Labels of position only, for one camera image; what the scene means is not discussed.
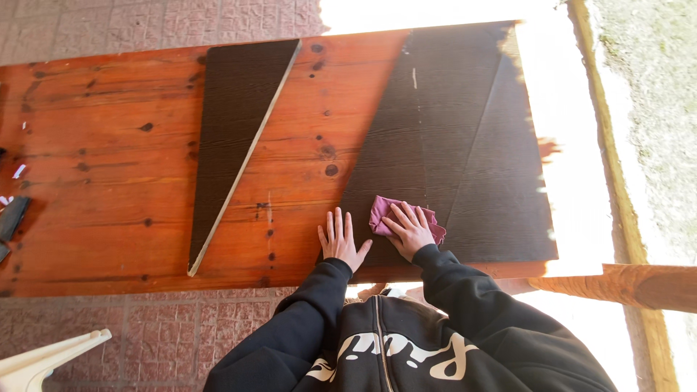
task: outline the wooden post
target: wooden post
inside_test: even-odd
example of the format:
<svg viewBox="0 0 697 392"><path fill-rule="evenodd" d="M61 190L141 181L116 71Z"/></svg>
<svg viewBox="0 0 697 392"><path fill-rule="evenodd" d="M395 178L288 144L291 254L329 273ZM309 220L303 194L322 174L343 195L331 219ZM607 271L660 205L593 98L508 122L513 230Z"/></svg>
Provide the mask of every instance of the wooden post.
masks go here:
<svg viewBox="0 0 697 392"><path fill-rule="evenodd" d="M697 266L603 264L600 276L530 278L537 289L646 309L697 313Z"/></svg>

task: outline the person's right hand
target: person's right hand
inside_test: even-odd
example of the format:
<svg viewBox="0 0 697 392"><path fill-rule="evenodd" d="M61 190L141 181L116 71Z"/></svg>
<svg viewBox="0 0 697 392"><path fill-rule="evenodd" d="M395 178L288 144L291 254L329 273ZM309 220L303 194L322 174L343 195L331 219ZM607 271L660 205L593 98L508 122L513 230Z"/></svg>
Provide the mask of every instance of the person's right hand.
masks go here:
<svg viewBox="0 0 697 392"><path fill-rule="evenodd" d="M397 219L399 219L399 222L401 222L404 227L398 225L395 221L386 216L383 216L383 222L399 236L399 238L388 236L390 242L397 248L399 254L411 263L414 254L416 254L419 249L436 242L434 241L428 221L421 207L416 207L416 214L419 215L418 218L406 202L402 202L401 207L406 212L406 215L396 204L390 205L390 208L394 211Z"/></svg>

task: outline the orange wooden tabletop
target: orange wooden tabletop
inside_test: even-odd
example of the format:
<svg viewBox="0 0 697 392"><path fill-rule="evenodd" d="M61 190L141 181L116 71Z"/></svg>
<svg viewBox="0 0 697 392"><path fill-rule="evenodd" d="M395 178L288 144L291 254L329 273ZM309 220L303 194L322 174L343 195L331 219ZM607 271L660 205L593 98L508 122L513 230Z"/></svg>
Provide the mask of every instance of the orange wooden tabletop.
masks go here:
<svg viewBox="0 0 697 392"><path fill-rule="evenodd" d="M33 198L0 263L0 295L299 285L320 250L316 226L341 199L407 34L302 40L193 278L186 267L208 47L0 67L8 150L0 195ZM22 177L11 179L20 164ZM544 262L475 266L497 278L545 272ZM364 267L355 281L419 273L406 262Z"/></svg>

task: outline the stained surface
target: stained surface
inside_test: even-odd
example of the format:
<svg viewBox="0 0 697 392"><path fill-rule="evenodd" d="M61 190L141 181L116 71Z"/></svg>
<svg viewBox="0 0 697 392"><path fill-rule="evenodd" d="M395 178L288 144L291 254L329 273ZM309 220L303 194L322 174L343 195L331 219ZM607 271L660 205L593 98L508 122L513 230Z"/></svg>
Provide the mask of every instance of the stained surface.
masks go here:
<svg viewBox="0 0 697 392"><path fill-rule="evenodd" d="M375 195L436 212L461 262L557 259L512 22L412 30L341 207L365 265L403 265L367 225Z"/></svg>
<svg viewBox="0 0 697 392"><path fill-rule="evenodd" d="M201 118L199 168L189 267L194 264L267 111L299 40L210 48Z"/></svg>

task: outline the light wood edge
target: light wood edge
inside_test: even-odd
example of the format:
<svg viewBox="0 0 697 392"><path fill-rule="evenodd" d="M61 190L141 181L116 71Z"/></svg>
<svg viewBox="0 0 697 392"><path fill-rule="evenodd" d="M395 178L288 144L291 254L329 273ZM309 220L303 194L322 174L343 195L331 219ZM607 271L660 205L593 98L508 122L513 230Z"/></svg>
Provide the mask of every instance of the light wood edge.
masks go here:
<svg viewBox="0 0 697 392"><path fill-rule="evenodd" d="M208 245L210 245L210 241L213 239L213 235L215 234L215 230L217 229L218 225L220 224L220 221L222 219L222 216L225 214L225 210L227 209L227 205L230 203L230 199L232 199L233 193L235 193L235 188L237 188L237 184L240 182L240 179L242 178L242 174L244 174L245 168L247 167L247 163L250 161L250 158L252 157L252 153L254 152L254 148L256 147L256 143L259 141L259 138L261 137L261 133L263 132L264 127L266 127L266 122L268 121L268 118L271 116L271 112L273 111L273 107L276 104L276 100L278 99L278 96L281 94L281 90L283 89L283 85L286 83L286 79L288 79L288 75L291 73L291 69L293 69L293 65L296 63L296 58L298 57L298 54L300 53L300 48L302 47L302 39L298 39L298 46L296 47L295 52L293 53L293 56L291 57L291 60L288 62L288 67L286 68L286 72L283 74L283 78L281 79L281 82L278 85L278 89L276 89L276 93L273 95L273 98L271 99L271 103L268 106L268 109L266 110L266 114L263 117L263 120L261 120L261 124L259 125L259 129L256 132L256 135L254 136L254 139L252 140L252 145L250 146L250 149L247 151L247 155L245 156L245 160L242 162L242 166L240 167L240 170L237 172L237 176L235 177L235 182L232 183L232 188L230 188L230 192L227 194L227 197L225 198L225 203L223 203L222 208L220 209L220 212L218 213L217 218L215 219L215 222L213 223L213 227L210 229L210 233L208 233L208 237L206 238L206 242L204 245L201 247L201 252L199 252L198 257L196 257L196 261L194 262L194 265L191 266L190 269L186 272L189 277L193 277L196 275L196 272L199 270L199 266L201 265L201 261L204 259L204 255L206 254L206 251L208 250Z"/></svg>
<svg viewBox="0 0 697 392"><path fill-rule="evenodd" d="M602 142L605 147L605 154L609 166L611 179L615 194L614 198L618 205L619 219L621 222L620 228L625 238L627 251L627 261L630 264L648 264L646 258L646 250L641 241L641 233L639 232L636 213L634 212L629 193L627 192L627 184L625 182L622 166L620 164L619 155L615 145L613 135L610 109L606 101L605 90L602 86L602 81L597 69L597 63L594 51L594 34L590 26L590 14L584 0L571 0L567 3L569 7L569 17L575 24L576 32L579 41L579 48L585 60L586 70L588 71L588 79L592 87L592 98L595 101L596 116L598 119L599 132ZM663 312L660 310L640 309L639 312L630 311L636 317L627 317L627 323L639 322L639 330L643 330L642 336L632 336L632 346L641 346L648 353L648 365L650 366L651 378L653 379L653 387L657 392L677 392L679 387L677 377L675 376L675 367L671 356L671 349L668 343L668 331Z"/></svg>

